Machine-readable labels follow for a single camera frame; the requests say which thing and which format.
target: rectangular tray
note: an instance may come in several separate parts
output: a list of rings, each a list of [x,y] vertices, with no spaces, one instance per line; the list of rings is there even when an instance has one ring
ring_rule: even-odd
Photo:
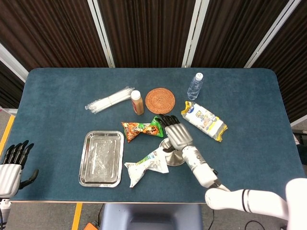
[[[79,183],[87,187],[115,187],[121,180],[124,135],[92,131],[85,136]]]

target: woven coaster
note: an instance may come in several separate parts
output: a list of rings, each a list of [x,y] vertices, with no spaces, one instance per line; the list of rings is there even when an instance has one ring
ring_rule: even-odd
[[[168,89],[156,88],[146,95],[145,104],[154,114],[167,114],[175,106],[175,97]]]

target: bottle cap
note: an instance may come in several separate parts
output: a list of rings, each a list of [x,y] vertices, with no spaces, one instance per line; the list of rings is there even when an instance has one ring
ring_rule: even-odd
[[[201,81],[202,80],[202,77],[203,77],[203,74],[202,73],[197,73],[196,76],[195,76],[195,79],[197,81]]]
[[[131,92],[131,99],[138,100],[141,98],[141,93],[138,90],[134,90]]]

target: robot finger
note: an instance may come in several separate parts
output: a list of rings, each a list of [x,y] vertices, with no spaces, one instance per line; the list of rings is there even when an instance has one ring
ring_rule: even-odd
[[[169,120],[166,118],[166,116],[164,116],[163,114],[159,114],[161,119],[164,121],[164,123],[166,124],[166,126],[170,126],[171,123],[169,122]]]
[[[176,122],[176,124],[180,124],[180,121],[178,120],[176,116],[171,115],[171,118]]]
[[[162,128],[165,128],[165,127],[166,127],[165,122],[164,122],[163,120],[161,120],[160,118],[157,117],[155,120],[156,120],[157,122],[160,123],[160,125],[162,126]]]
[[[175,150],[175,147],[174,146],[170,146],[169,148],[167,148],[167,149],[163,149],[163,151],[164,152],[167,152],[167,153],[170,153],[170,152],[172,152],[172,151],[174,151]]]
[[[28,186],[29,184],[32,184],[36,180],[36,178],[38,176],[38,172],[39,172],[39,170],[35,169],[32,176],[28,180],[20,182],[19,189],[23,189],[24,187]]]
[[[5,153],[5,155],[4,155],[4,159],[3,159],[2,164],[7,164],[7,162],[9,161],[11,152],[12,152],[12,150],[14,149],[14,147],[15,147],[15,145],[11,145],[11,146],[9,146],[9,148],[6,150],[6,153]]]
[[[24,150],[24,148],[26,147],[26,145],[29,143],[29,140],[26,140],[24,143],[21,144],[21,146],[18,148],[17,152],[16,152],[16,156],[13,160],[14,164],[18,164],[19,163],[19,159],[21,157],[21,154]]]
[[[172,117],[166,116],[166,118],[168,119],[168,121],[169,121],[172,125],[176,124],[176,121],[175,121]]]
[[[12,149],[12,151],[11,151],[11,154],[10,154],[10,157],[9,157],[9,159],[8,159],[8,164],[13,164],[13,162],[14,162],[14,158],[15,158],[15,155],[16,155],[16,152],[17,152],[17,150],[19,149],[19,147],[21,146],[21,143],[19,143],[18,145],[16,145],[13,149]]]
[[[21,169],[24,169],[24,165],[25,165],[25,163],[26,163],[26,161],[27,161],[28,154],[29,154],[31,148],[33,148],[33,146],[34,146],[33,143],[30,144],[30,145],[28,145],[28,147],[26,147],[26,148],[24,149],[24,151],[22,152],[21,157],[20,157],[20,160],[19,160],[19,164],[21,165]]]

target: snack package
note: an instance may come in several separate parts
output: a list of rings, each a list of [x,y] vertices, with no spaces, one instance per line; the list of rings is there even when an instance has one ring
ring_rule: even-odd
[[[186,109],[181,111],[181,115],[202,132],[219,142],[222,141],[222,134],[228,129],[219,117],[194,102],[186,102]]]
[[[163,137],[163,129],[159,122],[156,121],[155,116],[150,124],[148,123],[136,123],[136,122],[122,122],[124,132],[128,143],[132,141],[140,133],[150,134],[157,137]]]
[[[147,169],[159,173],[168,173],[163,147],[157,148],[137,163],[125,163],[125,166],[130,177],[130,188],[133,188],[139,182]]]

